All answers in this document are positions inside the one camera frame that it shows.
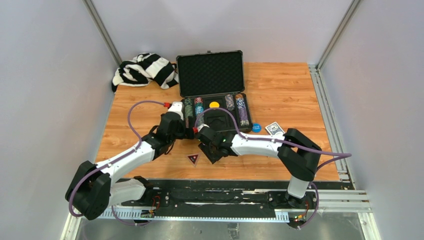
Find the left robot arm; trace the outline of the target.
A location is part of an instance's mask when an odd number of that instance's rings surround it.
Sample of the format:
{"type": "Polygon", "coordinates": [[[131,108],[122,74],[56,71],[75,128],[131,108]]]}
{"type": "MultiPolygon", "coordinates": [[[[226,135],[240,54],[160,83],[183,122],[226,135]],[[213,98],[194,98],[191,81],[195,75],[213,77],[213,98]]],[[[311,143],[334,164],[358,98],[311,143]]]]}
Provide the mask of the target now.
{"type": "Polygon", "coordinates": [[[184,139],[185,134],[183,113],[168,110],[146,135],[135,132],[138,141],[129,149],[98,163],[81,163],[65,194],[69,213],[94,220],[108,207],[121,202],[135,200],[142,207],[149,206],[153,193],[147,189],[145,179],[120,179],[135,168],[168,155],[175,141],[184,139]]]}

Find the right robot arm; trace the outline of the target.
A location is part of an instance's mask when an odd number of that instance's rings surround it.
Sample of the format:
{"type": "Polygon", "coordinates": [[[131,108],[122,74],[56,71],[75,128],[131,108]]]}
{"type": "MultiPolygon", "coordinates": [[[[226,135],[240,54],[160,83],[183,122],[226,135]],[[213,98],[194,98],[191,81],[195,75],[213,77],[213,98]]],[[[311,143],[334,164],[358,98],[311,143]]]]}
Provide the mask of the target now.
{"type": "Polygon", "coordinates": [[[285,195],[286,203],[294,209],[306,202],[306,190],[314,180],[322,149],[303,133],[290,128],[281,135],[253,135],[217,132],[204,126],[195,137],[199,148],[215,163],[228,156],[265,156],[279,159],[291,177],[285,195]]]}

